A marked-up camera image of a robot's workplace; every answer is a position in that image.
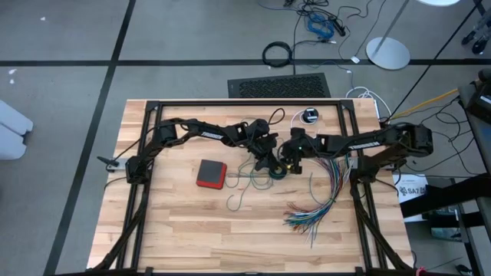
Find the colorful wire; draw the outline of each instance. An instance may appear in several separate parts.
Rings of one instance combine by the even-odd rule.
[[[288,207],[290,211],[285,212],[288,218],[285,219],[285,224],[290,225],[293,230],[300,233],[308,231],[307,240],[311,240],[311,247],[318,233],[318,226],[324,216],[331,210],[336,198],[343,189],[344,184],[348,181],[351,171],[352,161],[348,156],[340,159],[317,159],[317,163],[328,172],[331,179],[331,196],[327,202],[320,204],[319,207],[312,210],[299,208],[294,203],[290,202]]]

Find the electronics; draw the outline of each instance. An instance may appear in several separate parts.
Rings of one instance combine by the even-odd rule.
[[[200,187],[222,189],[227,165],[212,160],[201,160],[196,184]]]
[[[319,112],[314,107],[307,108],[302,114],[302,120],[305,123],[315,123],[319,118]]]
[[[466,87],[467,90],[473,90],[473,95],[464,107],[475,117],[491,123],[491,69],[481,70],[479,80],[480,83]]]

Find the round black object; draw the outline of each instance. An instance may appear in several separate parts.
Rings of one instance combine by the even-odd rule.
[[[274,180],[284,179],[287,173],[286,165],[280,163],[275,170],[269,168],[269,177]]]
[[[307,108],[302,114],[302,119],[305,123],[315,123],[319,118],[319,112],[314,107]]]
[[[280,48],[285,49],[288,52],[288,58],[285,61],[277,63],[277,64],[273,64],[271,61],[268,61],[266,59],[266,52],[270,48],[273,48],[273,47],[280,47]],[[292,55],[293,55],[292,50],[288,44],[286,44],[283,41],[275,41],[275,42],[268,44],[268,46],[266,46],[266,48],[264,48],[264,50],[262,51],[262,63],[264,63],[268,66],[271,66],[271,67],[275,67],[275,68],[284,67],[284,66],[290,64],[290,61],[293,58]]]

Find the wooden table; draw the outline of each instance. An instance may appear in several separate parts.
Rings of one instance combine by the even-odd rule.
[[[373,101],[353,99],[361,133],[378,129]],[[114,155],[126,149],[140,137],[145,100],[129,100],[124,110]],[[268,119],[278,106],[270,107],[166,107],[163,119],[196,118],[220,126],[253,118]],[[306,106],[284,107],[286,117],[271,126],[272,132],[289,139],[290,120]],[[341,134],[338,115],[334,107],[315,107],[320,113],[314,125],[304,127],[312,136],[317,133]],[[351,134],[348,115],[345,114]],[[365,150],[373,155],[381,148]],[[134,147],[124,156],[136,155]],[[196,185],[196,174],[201,159],[227,164],[227,173],[236,173],[238,166],[249,158],[244,149],[229,148],[215,140],[196,137],[187,143],[165,149],[156,158],[150,199],[140,253],[139,271],[154,267],[155,271],[286,271],[286,272],[352,272],[355,266],[364,266],[353,199],[349,185],[341,191],[337,202],[324,217],[318,228],[313,248],[300,235],[283,225],[287,203],[312,209],[316,206],[308,192],[308,180],[313,173],[313,190],[318,199],[327,199],[330,184],[327,173],[314,163],[302,162],[302,175],[288,175],[276,181],[271,189],[259,191],[249,187],[242,208],[231,212],[226,200],[231,196],[231,207],[236,207],[239,195],[249,179],[241,178],[235,189],[205,189]],[[124,176],[124,172],[111,173],[108,181]],[[380,172],[378,178],[394,183],[389,172]],[[227,178],[236,183],[237,178]],[[371,185],[381,232],[402,259],[412,266],[413,258],[407,239],[404,220],[396,192],[375,182]],[[93,267],[109,252],[119,237],[127,205],[130,185],[121,180],[111,183],[102,202],[91,255],[87,266]],[[374,266],[377,266],[374,241],[367,231]],[[130,239],[126,265],[133,247]]]

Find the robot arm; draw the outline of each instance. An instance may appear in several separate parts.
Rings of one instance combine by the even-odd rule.
[[[181,126],[187,133],[177,137],[176,125]],[[150,179],[147,168],[152,165],[160,151],[182,145],[195,136],[219,140],[225,146],[246,148],[256,159],[256,170],[269,168],[270,172],[275,172],[276,179],[286,175],[285,167],[272,153],[278,134],[269,133],[268,122],[263,119],[257,119],[250,125],[242,122],[231,126],[217,126],[196,119],[174,118],[161,121],[153,131],[153,139],[143,151],[126,162],[127,182],[130,184],[143,184]]]
[[[373,182],[381,167],[405,164],[408,156],[423,157],[433,152],[431,130],[425,126],[409,123],[396,124],[383,130],[375,130],[353,136],[317,135],[310,137],[302,128],[292,128],[292,138],[281,145],[282,162],[290,166],[290,172],[302,173],[299,165],[302,158],[336,158],[353,150],[375,146],[387,146],[374,156],[359,156],[355,164],[360,176]]]

